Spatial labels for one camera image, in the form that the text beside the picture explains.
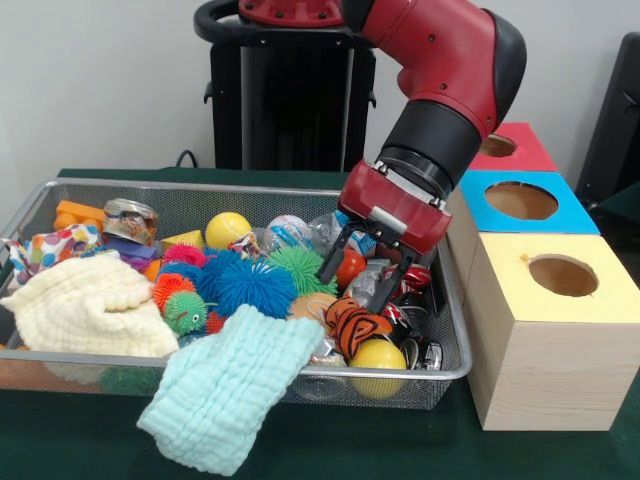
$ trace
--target green tablecloth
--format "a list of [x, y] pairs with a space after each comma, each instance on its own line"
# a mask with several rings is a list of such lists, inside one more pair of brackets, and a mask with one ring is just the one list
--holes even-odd
[[[338, 188], [338, 174], [63, 170], [61, 176]], [[0, 392], [2, 479], [211, 478], [164, 459], [146, 398]], [[640, 478], [640, 383], [607, 433], [482, 432], [466, 381], [432, 412], [277, 405], [238, 479]]]

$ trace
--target stacked boxes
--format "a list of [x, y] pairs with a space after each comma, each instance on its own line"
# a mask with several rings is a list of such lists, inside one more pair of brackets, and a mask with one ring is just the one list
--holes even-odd
[[478, 416], [608, 430], [640, 364], [640, 292], [531, 129], [496, 135], [449, 200]]

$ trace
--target red robot arm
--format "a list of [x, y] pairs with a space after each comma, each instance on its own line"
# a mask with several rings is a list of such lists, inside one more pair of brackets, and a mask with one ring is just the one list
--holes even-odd
[[403, 66], [398, 84], [409, 103], [378, 158], [349, 175], [338, 207], [350, 222], [318, 276], [333, 276], [353, 231], [400, 250], [399, 267], [369, 304], [379, 312], [411, 263], [444, 236], [445, 199], [507, 114], [526, 47], [510, 23], [467, 0], [343, 0], [342, 12]]

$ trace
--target white cloth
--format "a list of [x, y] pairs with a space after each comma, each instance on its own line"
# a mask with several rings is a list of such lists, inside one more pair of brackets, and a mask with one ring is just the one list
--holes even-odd
[[108, 255], [72, 258], [0, 300], [32, 350], [162, 357], [178, 350], [152, 284]]

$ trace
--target green spiky ball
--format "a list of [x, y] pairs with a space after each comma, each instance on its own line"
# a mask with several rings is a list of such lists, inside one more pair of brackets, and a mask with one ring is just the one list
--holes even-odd
[[338, 293], [335, 276], [327, 285], [316, 278], [316, 273], [322, 265], [322, 257], [305, 247], [282, 247], [269, 255], [269, 264], [291, 274], [298, 296], [310, 293]]
[[207, 306], [197, 293], [176, 292], [167, 300], [164, 320], [178, 335], [186, 335], [204, 327]]
[[100, 387], [112, 395], [151, 396], [162, 380], [159, 368], [112, 367], [100, 376]]

